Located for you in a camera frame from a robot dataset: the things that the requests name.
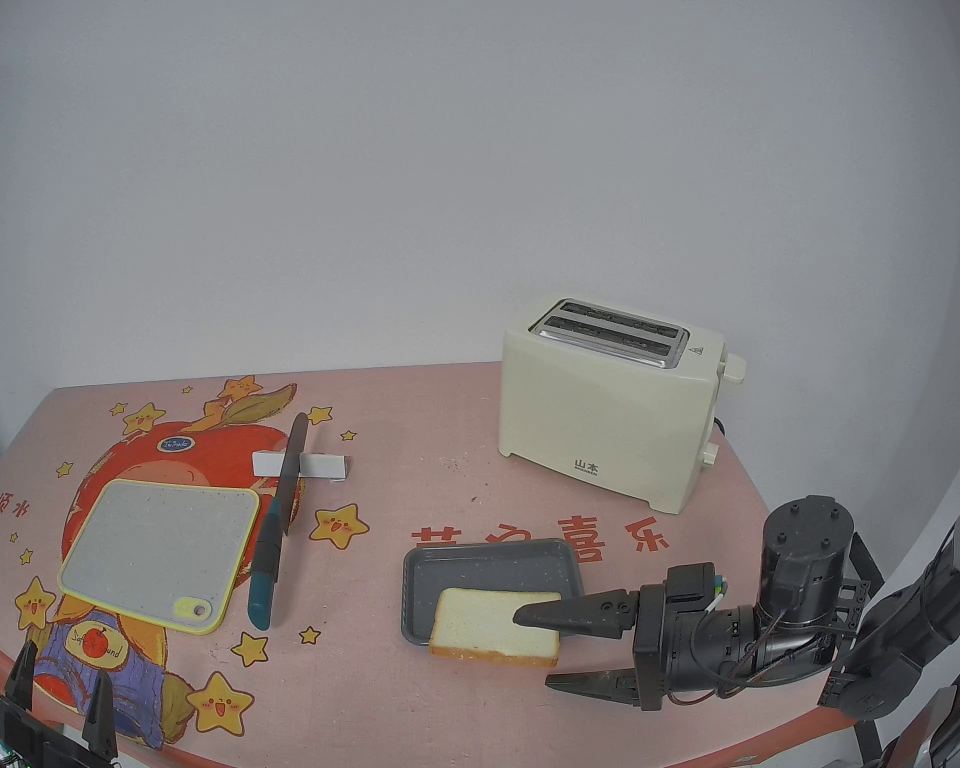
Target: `teal knife handle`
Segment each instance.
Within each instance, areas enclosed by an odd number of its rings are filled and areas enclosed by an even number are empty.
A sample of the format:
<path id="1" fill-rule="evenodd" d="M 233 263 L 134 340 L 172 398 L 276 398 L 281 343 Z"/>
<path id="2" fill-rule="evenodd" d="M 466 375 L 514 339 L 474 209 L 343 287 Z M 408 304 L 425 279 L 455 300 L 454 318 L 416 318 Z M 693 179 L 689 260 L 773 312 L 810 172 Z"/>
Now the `teal knife handle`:
<path id="1" fill-rule="evenodd" d="M 261 632 L 270 629 L 270 613 L 274 605 L 274 584 L 280 570 L 280 547 L 283 531 L 280 524 L 280 505 L 274 499 L 270 510 L 260 523 L 260 532 L 253 548 L 250 568 L 250 595 L 247 598 L 247 616 Z"/>
<path id="2" fill-rule="evenodd" d="M 260 632 L 270 629 L 270 611 L 274 605 L 274 580 L 266 573 L 252 573 L 250 576 L 250 599 L 247 603 L 247 616 Z"/>

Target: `white folded paper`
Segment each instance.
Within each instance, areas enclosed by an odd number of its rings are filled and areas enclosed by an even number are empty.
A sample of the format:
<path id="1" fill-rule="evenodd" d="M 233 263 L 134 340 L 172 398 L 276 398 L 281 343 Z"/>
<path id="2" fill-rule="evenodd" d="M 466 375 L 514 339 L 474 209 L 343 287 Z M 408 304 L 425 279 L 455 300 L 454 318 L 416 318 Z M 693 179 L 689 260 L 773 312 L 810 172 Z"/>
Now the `white folded paper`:
<path id="1" fill-rule="evenodd" d="M 279 477 L 283 465 L 283 451 L 256 450 L 253 452 L 253 474 L 257 477 Z M 320 477 L 326 480 L 347 479 L 347 458 L 328 453 L 302 453 L 300 477 Z"/>

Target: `cartoon apple print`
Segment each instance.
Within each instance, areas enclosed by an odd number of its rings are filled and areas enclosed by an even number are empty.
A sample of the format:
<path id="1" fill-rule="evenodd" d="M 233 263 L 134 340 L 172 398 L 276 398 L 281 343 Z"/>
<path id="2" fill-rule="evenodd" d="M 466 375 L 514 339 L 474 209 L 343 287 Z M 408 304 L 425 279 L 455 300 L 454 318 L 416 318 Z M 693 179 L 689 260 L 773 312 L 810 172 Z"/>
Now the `cartoon apple print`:
<path id="1" fill-rule="evenodd" d="M 293 399 L 297 387 L 290 384 L 276 392 L 248 395 L 227 409 L 225 420 L 215 428 L 183 433 L 189 421 L 155 423 L 150 432 L 127 438 L 110 448 L 86 476 L 63 526 L 62 556 L 70 551 L 100 491 L 110 480 L 124 478 L 154 483 L 191 486 L 253 488 L 260 493 L 260 511 L 244 552 L 236 584 L 250 575 L 253 548 L 260 520 L 267 514 L 273 496 L 267 489 L 276 487 L 276 479 L 253 474 L 252 454 L 257 450 L 282 450 L 287 436 L 278 429 L 239 420 L 264 419 L 277 413 Z M 167 438 L 182 435 L 193 445 L 184 451 L 164 452 L 158 448 Z"/>
<path id="2" fill-rule="evenodd" d="M 93 629 L 87 630 L 86 634 L 84 635 L 82 646 L 84 648 L 84 653 L 89 658 L 99 659 L 109 650 L 110 642 L 103 630 L 94 627 Z"/>

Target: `cream toaster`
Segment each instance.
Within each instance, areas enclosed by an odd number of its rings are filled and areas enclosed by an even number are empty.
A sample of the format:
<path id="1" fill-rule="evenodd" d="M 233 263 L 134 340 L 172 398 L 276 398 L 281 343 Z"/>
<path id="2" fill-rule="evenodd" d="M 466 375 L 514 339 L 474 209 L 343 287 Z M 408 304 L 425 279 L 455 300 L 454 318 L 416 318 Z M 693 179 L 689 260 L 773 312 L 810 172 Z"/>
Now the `cream toaster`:
<path id="1" fill-rule="evenodd" d="M 716 459 L 720 383 L 745 371 L 712 331 L 584 300 L 546 304 L 504 335 L 500 453 L 675 515 Z"/>

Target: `gray tray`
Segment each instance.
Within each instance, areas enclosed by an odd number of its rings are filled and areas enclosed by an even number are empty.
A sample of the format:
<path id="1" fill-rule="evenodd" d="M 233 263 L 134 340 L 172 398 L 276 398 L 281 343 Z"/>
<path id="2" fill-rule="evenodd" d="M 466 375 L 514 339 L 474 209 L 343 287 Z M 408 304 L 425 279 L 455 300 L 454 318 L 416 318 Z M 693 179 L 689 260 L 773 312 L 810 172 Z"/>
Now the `gray tray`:
<path id="1" fill-rule="evenodd" d="M 563 539 L 411 549 L 403 559 L 400 630 L 414 645 L 429 643 L 437 601 L 448 587 L 559 592 L 562 598 L 584 593 L 573 547 Z"/>

